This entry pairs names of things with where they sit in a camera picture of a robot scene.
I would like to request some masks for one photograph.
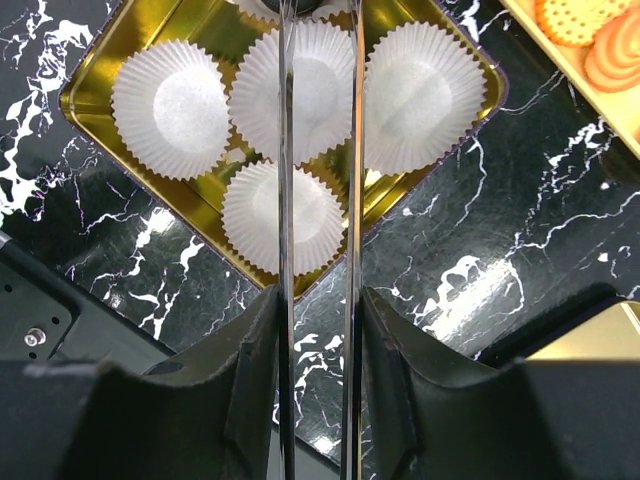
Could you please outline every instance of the black marble countertop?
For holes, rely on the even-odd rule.
[[[59,109],[116,2],[3,1],[0,228],[179,351],[258,290]],[[640,298],[638,164],[497,0],[445,6],[504,70],[509,96],[368,233],[365,282],[479,357],[590,292]],[[341,261],[296,306],[297,433],[334,459],[344,282]]]

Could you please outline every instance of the paper cupcake liner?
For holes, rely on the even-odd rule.
[[[313,0],[304,0],[305,3],[315,3]],[[279,2],[279,0],[266,0],[266,3]],[[280,23],[280,15],[269,8],[262,0],[233,0],[232,3],[238,5],[241,12],[246,13],[251,17],[255,17],[258,20],[277,25]],[[320,5],[311,10],[308,14],[300,15],[301,18],[308,16],[314,20],[329,18],[330,15],[336,15],[340,12],[346,12],[349,10],[349,4],[347,0],[323,0]]]
[[[479,62],[430,24],[389,33],[366,73],[365,166],[385,175],[442,158],[471,129],[485,99]]]
[[[342,214],[336,195],[325,183],[294,169],[294,275],[317,270],[337,254],[344,235]],[[231,179],[222,205],[222,223],[229,243],[241,257],[267,273],[278,273],[277,164],[246,165]]]
[[[162,43],[118,72],[113,117],[127,149],[169,178],[194,178],[220,160],[231,123],[217,63],[187,42]]]
[[[351,132],[353,51],[349,33],[330,24],[298,22],[293,55],[293,159],[307,162]],[[265,158],[279,155],[278,31],[249,49],[233,83],[231,120]]]

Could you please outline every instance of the bolt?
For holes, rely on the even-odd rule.
[[[47,335],[39,328],[30,328],[24,336],[24,343],[33,348],[47,341]]]

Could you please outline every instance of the orange object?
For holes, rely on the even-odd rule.
[[[640,84],[640,7],[631,7],[596,34],[584,69],[589,81],[603,92],[621,92]]]
[[[593,43],[596,32],[632,3],[632,0],[537,0],[536,21],[553,43],[587,47]]]

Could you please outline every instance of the metal rod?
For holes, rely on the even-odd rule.
[[[278,74],[280,80],[279,260],[280,311],[278,374],[280,410],[280,478],[295,480],[293,359],[293,50],[297,0],[280,0]]]
[[[349,237],[342,400],[341,480],[362,478],[362,214],[364,191],[364,0],[349,0],[353,21],[352,161],[349,172]]]

